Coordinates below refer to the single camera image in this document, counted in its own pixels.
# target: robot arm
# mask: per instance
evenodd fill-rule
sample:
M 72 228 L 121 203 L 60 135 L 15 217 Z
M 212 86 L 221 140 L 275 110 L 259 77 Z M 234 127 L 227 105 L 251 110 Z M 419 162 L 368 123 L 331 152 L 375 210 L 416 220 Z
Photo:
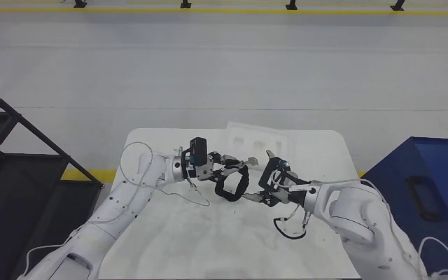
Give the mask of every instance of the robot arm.
M 89 220 L 63 246 L 48 254 L 19 280 L 94 280 L 106 254 L 143 211 L 156 189 L 190 178 L 214 177 L 207 141 L 195 138 L 179 156 L 144 154 L 138 172 L 120 182 Z
M 323 183 L 303 181 L 291 172 L 289 164 L 270 151 L 269 162 L 260 179 L 262 192 L 244 196 L 272 207 L 279 202 L 294 202 L 303 207 L 303 238 L 311 214 L 338 233 L 344 250 L 363 280 L 420 280 L 424 265 L 407 235 L 397 226 L 374 189 L 359 182 Z M 336 200 L 330 196 L 339 192 Z

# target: blue container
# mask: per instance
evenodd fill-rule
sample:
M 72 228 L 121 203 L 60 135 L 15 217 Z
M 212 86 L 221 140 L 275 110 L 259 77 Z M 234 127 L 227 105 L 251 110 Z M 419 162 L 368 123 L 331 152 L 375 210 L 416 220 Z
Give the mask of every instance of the blue container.
M 416 250 L 427 236 L 448 245 L 448 139 L 410 137 L 362 178 L 378 187 Z M 448 269 L 448 252 L 433 240 L 421 258 L 429 274 Z

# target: cable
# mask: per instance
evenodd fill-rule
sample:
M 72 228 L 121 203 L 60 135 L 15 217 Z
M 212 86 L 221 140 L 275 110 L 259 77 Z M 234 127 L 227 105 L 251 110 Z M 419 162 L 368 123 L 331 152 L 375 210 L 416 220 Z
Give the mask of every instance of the cable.
M 27 259 L 27 265 L 25 266 L 25 271 L 24 271 L 19 277 L 24 277 L 25 275 L 27 275 L 27 273 L 28 273 L 28 269 L 29 269 L 29 254 L 30 254 L 32 251 L 39 250 L 39 249 L 44 249 L 44 248 L 55 248 L 55 247 L 58 248 L 58 247 L 62 247 L 63 245 L 67 244 L 67 242 L 68 242 L 72 237 L 75 237 L 76 234 L 78 234 L 78 231 L 82 228 L 83 225 L 84 225 L 84 224 L 80 225 L 80 226 L 77 227 L 74 231 L 72 231 L 72 232 L 70 233 L 69 237 L 67 237 L 67 239 L 65 239 L 64 243 L 62 243 L 62 244 L 60 244 L 60 245 L 45 245 L 45 246 L 39 246 L 39 247 L 36 247 L 36 248 L 33 248 L 33 249 L 29 250 L 28 253 L 27 253 L 27 257 L 26 257 L 26 259 Z
M 146 168 L 145 173 L 144 173 L 143 176 L 141 177 L 141 180 L 140 180 L 140 182 L 139 182 L 138 184 L 132 182 L 131 180 L 129 180 L 129 179 L 126 177 L 126 174 L 124 173 L 123 168 L 122 168 L 122 165 L 121 165 L 121 159 L 122 159 L 122 157 L 123 157 L 123 154 L 125 153 L 126 148 L 129 147 L 129 146 L 131 146 L 131 145 L 133 145 L 133 144 L 143 144 L 143 145 L 145 145 L 145 146 L 149 149 L 149 151 L 151 152 L 151 161 L 150 161 L 148 167 Z M 150 167 L 151 164 L 153 163 L 153 157 L 154 157 L 153 149 L 151 149 L 151 147 L 150 147 L 148 144 L 146 144 L 146 143 L 144 143 L 144 142 L 140 142 L 140 141 L 135 141 L 135 142 L 132 142 L 132 143 L 127 144 L 127 145 L 125 146 L 125 148 L 123 149 L 123 151 L 122 151 L 122 153 L 121 153 L 121 156 L 120 156 L 120 161 L 119 161 L 119 163 L 118 163 L 118 167 L 120 168 L 121 174 L 123 175 L 123 177 L 125 177 L 126 181 L 128 181 L 128 182 L 131 183 L 132 185 L 139 186 L 139 187 L 141 187 L 141 188 L 153 188 L 153 189 L 158 190 L 158 191 L 160 191 L 161 193 L 164 193 L 164 194 L 166 194 L 166 195 L 177 195 L 178 197 L 181 197 L 181 198 L 183 198 L 184 200 L 186 200 L 186 201 L 188 201 L 188 202 L 191 202 L 191 203 L 194 203 L 194 204 L 197 204 L 197 205 L 201 205 L 201 206 L 204 206 L 204 207 L 207 207 L 207 206 L 210 205 L 210 201 L 209 201 L 208 199 L 205 199 L 205 200 L 207 201 L 208 204 L 202 204 L 202 203 L 199 203 L 199 202 L 192 201 L 192 200 L 190 200 L 190 199 L 188 199 L 188 198 L 186 198 L 186 197 L 184 197 L 184 196 L 182 196 L 182 195 L 180 195 L 180 194 L 178 194 L 178 193 L 176 193 L 176 192 L 165 192 L 164 190 L 161 190 L 161 189 L 159 189 L 159 188 L 153 187 L 153 186 L 151 186 L 151 185 L 142 185 L 143 178 L 144 178 L 144 176 L 146 175 L 146 172 L 148 172 L 149 167 Z M 190 178 L 190 175 L 189 175 L 188 172 L 187 172 L 187 181 L 189 182 L 190 186 L 191 186 L 192 188 L 194 188 L 194 189 L 199 193 L 199 195 L 202 196 L 202 193 L 197 189 L 197 186 L 191 181 L 191 178 Z
M 447 250 L 447 252 L 448 252 L 448 246 L 445 245 L 443 242 L 441 242 L 439 239 L 434 238 L 434 237 L 425 237 L 425 238 L 423 238 L 423 239 L 421 240 L 421 242 L 420 242 L 420 246 L 419 246 L 419 260 L 421 259 L 421 252 L 423 251 L 423 246 L 425 245 L 425 243 L 426 243 L 428 240 L 434 240 L 435 242 L 438 242 L 438 243 L 439 243 L 440 245 L 442 245 L 443 248 L 445 248 L 445 250 Z M 420 271 L 420 269 L 421 269 L 421 264 L 420 264 L 420 261 L 419 261 L 419 264 L 418 264 L 418 270 Z M 442 269 L 442 270 L 440 270 L 439 272 L 433 273 L 433 274 L 431 275 L 431 278 L 439 279 L 440 276 L 441 276 L 442 274 L 447 273 L 447 272 L 448 272 L 448 269 Z

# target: gray floor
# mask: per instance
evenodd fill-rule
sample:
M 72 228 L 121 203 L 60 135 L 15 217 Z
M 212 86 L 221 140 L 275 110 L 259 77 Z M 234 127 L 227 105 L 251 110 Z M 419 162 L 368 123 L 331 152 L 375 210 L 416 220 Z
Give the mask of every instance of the gray floor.
M 3 13 L 0 97 L 91 169 L 134 128 L 232 120 L 337 130 L 363 171 L 448 137 L 447 53 L 446 17 Z M 47 151 L 27 135 L 1 149 Z

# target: white table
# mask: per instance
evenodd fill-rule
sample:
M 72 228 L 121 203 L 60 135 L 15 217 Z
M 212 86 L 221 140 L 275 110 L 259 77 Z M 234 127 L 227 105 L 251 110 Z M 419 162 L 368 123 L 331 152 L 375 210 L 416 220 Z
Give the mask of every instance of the white table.
M 334 131 L 285 130 L 295 139 L 295 155 L 286 158 L 292 170 L 306 180 L 342 180 L 357 173 L 344 138 Z M 155 129 L 132 131 L 126 144 L 143 141 L 154 151 L 174 153 L 195 137 L 219 151 L 223 129 Z M 130 146 L 122 159 L 126 174 L 135 173 L 147 148 Z M 260 171 L 250 170 L 248 192 L 261 190 Z M 113 188 L 123 180 L 118 171 Z M 230 176 L 226 184 L 236 183 Z M 197 183 L 211 203 L 203 207 L 177 196 L 156 192 L 144 211 L 106 256 L 100 279 L 303 279 L 358 278 L 340 238 L 323 222 L 311 217 L 307 236 L 282 237 L 272 220 L 284 217 L 294 204 L 269 208 L 241 198 L 228 202 L 214 193 L 210 181 Z M 186 182 L 166 191 L 204 202 Z M 303 210 L 294 219 L 299 223 Z

